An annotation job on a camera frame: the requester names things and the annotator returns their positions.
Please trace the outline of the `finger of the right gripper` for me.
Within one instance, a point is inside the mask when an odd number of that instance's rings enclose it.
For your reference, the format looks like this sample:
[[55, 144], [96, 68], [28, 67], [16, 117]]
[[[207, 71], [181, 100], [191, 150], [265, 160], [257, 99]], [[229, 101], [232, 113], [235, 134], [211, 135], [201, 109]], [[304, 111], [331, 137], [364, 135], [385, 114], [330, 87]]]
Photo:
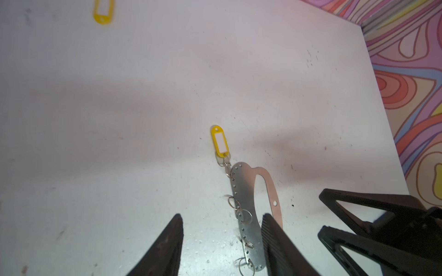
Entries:
[[367, 273], [345, 252], [344, 248], [386, 267], [394, 276], [440, 276], [442, 274], [440, 262], [336, 228], [322, 227], [318, 238], [350, 276], [365, 276]]
[[[397, 238], [407, 231], [413, 221], [427, 212], [422, 203], [411, 195], [324, 189], [319, 199], [355, 234], [365, 238]], [[372, 223], [362, 221], [339, 204], [340, 201], [384, 210], [385, 213]]]

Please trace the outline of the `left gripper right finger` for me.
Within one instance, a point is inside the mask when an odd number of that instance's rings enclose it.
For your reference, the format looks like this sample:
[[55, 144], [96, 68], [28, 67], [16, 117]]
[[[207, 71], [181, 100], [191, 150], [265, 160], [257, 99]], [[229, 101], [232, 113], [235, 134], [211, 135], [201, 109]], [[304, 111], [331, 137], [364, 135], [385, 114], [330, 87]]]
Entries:
[[268, 275], [319, 276], [269, 213], [263, 215], [261, 235]]

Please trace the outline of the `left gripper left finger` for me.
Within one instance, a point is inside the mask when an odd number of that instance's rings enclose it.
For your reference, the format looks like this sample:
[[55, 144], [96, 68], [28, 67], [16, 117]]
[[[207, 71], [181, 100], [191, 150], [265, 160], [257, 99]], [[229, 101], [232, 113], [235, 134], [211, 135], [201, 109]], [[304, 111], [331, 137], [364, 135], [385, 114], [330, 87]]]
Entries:
[[183, 240], [183, 218], [177, 213], [127, 276], [178, 276]]

